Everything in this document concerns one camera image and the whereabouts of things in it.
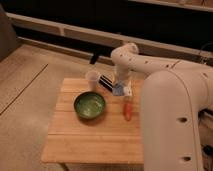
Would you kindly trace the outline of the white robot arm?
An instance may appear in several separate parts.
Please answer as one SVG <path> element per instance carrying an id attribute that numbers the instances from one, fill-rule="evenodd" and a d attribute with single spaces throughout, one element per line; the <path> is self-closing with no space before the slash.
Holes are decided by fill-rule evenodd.
<path id="1" fill-rule="evenodd" d="M 198 113 L 213 106 L 213 67 L 145 56 L 134 43 L 111 52 L 119 77 L 147 75 L 140 98 L 144 171 L 204 171 Z"/>

